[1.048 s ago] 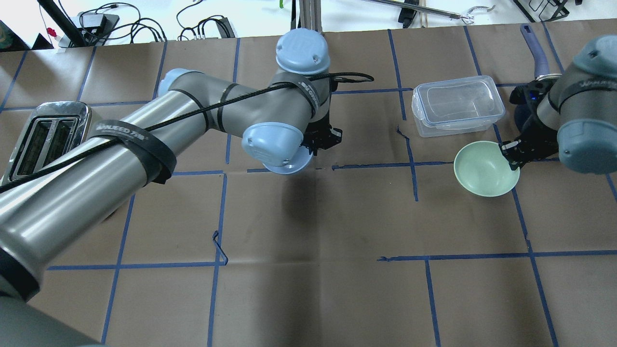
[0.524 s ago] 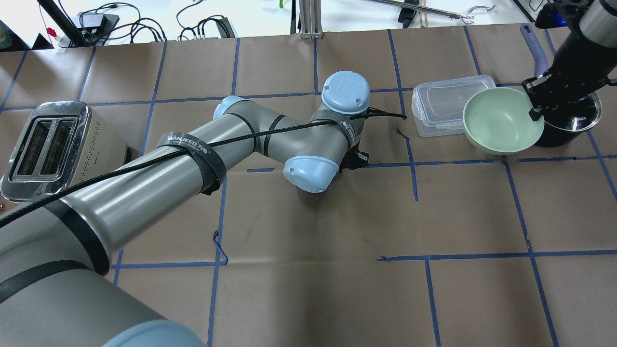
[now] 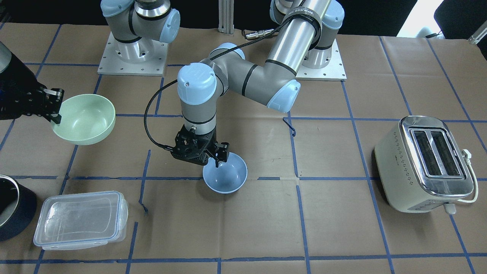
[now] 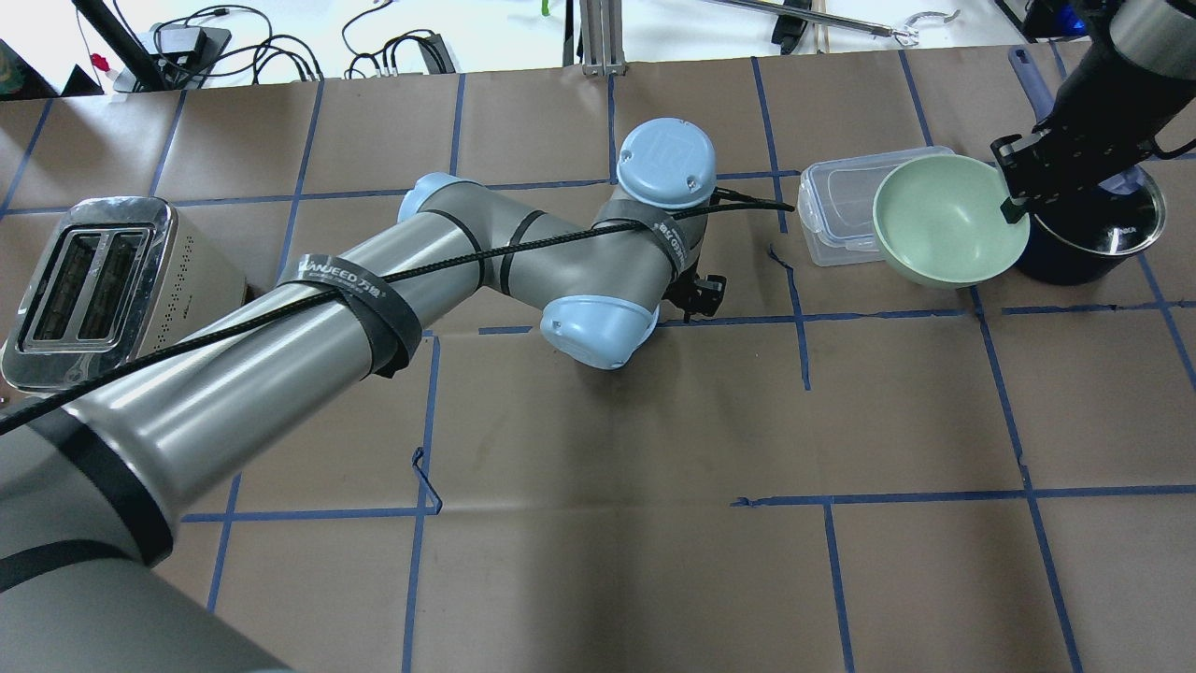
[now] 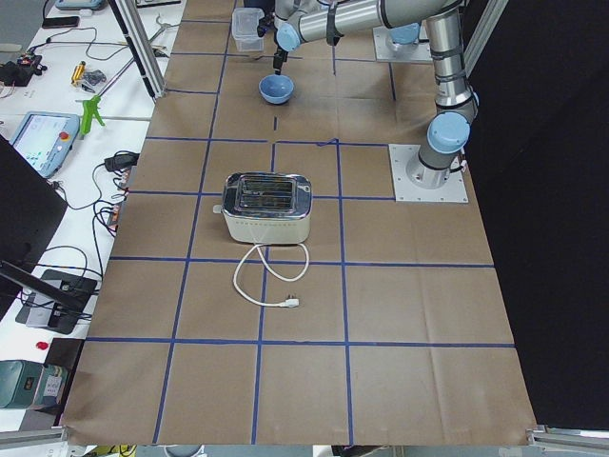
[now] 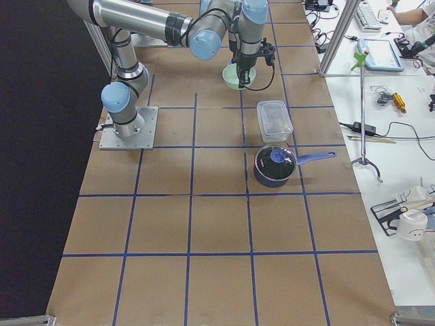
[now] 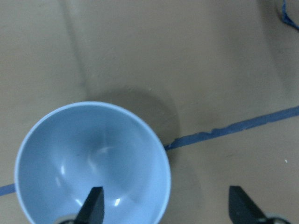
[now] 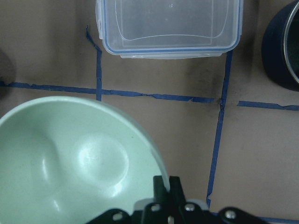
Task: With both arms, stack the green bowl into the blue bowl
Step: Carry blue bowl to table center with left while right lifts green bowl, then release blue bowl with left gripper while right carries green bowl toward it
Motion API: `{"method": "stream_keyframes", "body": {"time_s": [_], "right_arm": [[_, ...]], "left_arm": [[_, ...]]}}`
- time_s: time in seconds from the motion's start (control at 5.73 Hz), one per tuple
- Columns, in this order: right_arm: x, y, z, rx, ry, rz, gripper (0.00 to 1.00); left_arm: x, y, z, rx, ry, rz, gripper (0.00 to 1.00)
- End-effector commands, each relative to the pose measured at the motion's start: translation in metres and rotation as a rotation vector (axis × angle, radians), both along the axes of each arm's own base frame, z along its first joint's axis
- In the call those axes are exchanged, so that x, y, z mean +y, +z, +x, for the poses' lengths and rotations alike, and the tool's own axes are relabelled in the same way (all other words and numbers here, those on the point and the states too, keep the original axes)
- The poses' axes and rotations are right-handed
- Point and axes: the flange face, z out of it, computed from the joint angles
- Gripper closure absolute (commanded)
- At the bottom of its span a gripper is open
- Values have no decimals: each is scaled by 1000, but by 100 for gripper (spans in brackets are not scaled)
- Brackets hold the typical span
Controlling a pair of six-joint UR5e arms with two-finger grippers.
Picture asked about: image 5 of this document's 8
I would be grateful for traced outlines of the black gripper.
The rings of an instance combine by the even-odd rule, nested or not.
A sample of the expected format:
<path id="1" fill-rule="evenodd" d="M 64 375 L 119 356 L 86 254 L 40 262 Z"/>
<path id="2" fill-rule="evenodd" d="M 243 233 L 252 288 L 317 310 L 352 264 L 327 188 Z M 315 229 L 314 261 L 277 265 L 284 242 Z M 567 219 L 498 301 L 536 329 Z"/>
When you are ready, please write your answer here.
<path id="1" fill-rule="evenodd" d="M 276 50 L 273 55 L 272 67 L 276 75 L 282 74 L 282 68 L 285 62 L 285 50 L 282 50 L 282 47 L 278 42 L 278 31 L 284 23 L 284 19 L 277 17 L 274 13 L 269 13 L 259 20 L 257 26 L 258 36 L 264 38 L 267 34 L 271 33 L 273 41 L 279 49 Z"/>

